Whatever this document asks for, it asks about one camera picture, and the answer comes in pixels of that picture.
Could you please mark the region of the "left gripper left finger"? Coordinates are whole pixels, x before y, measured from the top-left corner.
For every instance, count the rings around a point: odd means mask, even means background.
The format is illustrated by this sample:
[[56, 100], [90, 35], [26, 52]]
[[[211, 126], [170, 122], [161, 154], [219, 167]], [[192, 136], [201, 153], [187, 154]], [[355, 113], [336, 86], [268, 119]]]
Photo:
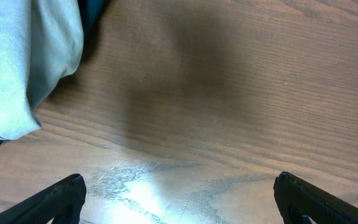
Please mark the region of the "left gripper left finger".
[[0, 213], [0, 224], [79, 224], [86, 185], [72, 174]]

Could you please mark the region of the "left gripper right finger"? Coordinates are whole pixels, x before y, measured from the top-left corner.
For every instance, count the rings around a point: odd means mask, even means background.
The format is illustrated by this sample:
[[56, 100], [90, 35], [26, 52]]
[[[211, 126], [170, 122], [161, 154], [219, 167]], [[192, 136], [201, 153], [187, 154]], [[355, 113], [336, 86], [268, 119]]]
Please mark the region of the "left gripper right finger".
[[358, 224], [358, 208], [289, 173], [276, 177], [274, 198], [284, 224]]

